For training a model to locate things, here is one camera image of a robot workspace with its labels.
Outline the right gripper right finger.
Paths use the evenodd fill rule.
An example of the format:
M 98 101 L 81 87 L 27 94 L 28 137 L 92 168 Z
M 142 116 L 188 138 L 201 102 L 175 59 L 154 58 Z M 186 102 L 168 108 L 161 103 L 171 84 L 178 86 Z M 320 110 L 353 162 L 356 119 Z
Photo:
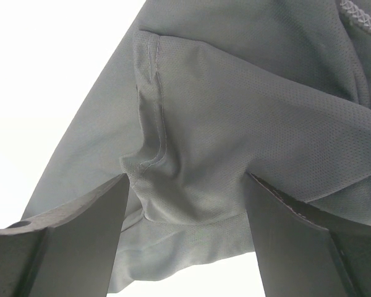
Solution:
M 245 204 L 266 296 L 371 296 L 371 226 L 248 177 Z

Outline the dark grey t-shirt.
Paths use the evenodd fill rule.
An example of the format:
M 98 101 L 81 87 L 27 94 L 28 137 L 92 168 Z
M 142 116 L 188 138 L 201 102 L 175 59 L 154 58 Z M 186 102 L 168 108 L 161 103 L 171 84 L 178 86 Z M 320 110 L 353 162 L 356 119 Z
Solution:
M 147 1 L 23 217 L 123 173 L 112 293 L 252 252 L 248 173 L 371 225 L 371 1 Z

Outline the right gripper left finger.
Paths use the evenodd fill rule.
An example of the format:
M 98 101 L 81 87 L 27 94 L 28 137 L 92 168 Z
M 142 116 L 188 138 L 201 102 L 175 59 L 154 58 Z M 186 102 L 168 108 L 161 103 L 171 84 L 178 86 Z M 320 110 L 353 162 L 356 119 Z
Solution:
M 0 229 L 0 297 L 108 294 L 129 179 Z

